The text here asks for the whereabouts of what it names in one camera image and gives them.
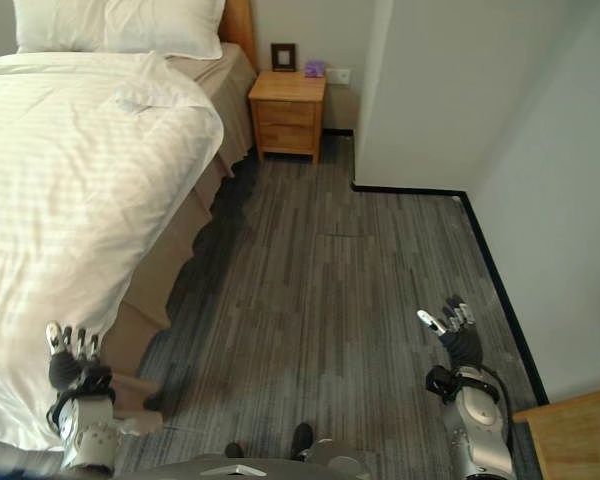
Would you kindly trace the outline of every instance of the white pillow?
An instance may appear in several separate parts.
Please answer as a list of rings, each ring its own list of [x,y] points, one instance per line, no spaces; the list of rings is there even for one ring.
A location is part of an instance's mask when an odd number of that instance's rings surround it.
[[[106,0],[14,0],[18,52],[95,51]]]
[[[218,25],[225,0],[108,0],[105,50],[222,57]]]

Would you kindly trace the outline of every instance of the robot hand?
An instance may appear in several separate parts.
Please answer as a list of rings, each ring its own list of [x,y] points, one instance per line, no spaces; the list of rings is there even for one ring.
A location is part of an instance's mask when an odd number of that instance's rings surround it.
[[[473,313],[457,295],[447,299],[442,311],[448,323],[425,310],[418,310],[418,317],[449,354],[451,371],[436,365],[427,374],[426,386],[446,405],[443,420],[459,478],[515,480],[502,434],[503,417],[497,407],[500,394],[484,371],[495,378],[497,375],[482,364],[482,344]]]
[[[109,386],[111,369],[98,358],[98,336],[85,346],[86,331],[78,330],[76,356],[71,352],[71,327],[46,327],[51,352],[49,381],[58,390],[47,421],[64,443],[62,468],[72,473],[98,471],[113,474],[119,428],[113,419],[115,392]]]

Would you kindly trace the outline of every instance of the purple tissue box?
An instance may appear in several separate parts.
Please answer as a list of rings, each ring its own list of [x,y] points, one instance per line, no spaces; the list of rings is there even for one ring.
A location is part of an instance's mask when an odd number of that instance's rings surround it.
[[[324,77],[324,62],[309,60],[304,65],[305,77]]]

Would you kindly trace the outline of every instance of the wire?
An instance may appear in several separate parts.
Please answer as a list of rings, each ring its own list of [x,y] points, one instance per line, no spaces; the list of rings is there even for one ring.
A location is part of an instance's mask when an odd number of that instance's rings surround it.
[[[493,378],[495,378],[496,381],[500,384],[500,390],[502,390],[502,396],[504,397],[505,414],[507,416],[507,448],[509,449],[509,452],[511,452],[511,455],[513,455],[513,434],[511,428],[513,425],[513,415],[511,413],[511,400],[509,398],[509,391],[507,390],[506,385],[504,384],[500,376],[498,376],[495,370],[487,367],[486,365],[482,365],[482,369],[489,375],[491,375]]]

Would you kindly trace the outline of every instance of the white bedsheet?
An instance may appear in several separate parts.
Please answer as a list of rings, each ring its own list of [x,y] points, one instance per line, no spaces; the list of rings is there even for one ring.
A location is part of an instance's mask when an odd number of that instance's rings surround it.
[[[1,441],[60,445],[45,324],[112,325],[222,134],[202,89],[157,55],[0,58]]]

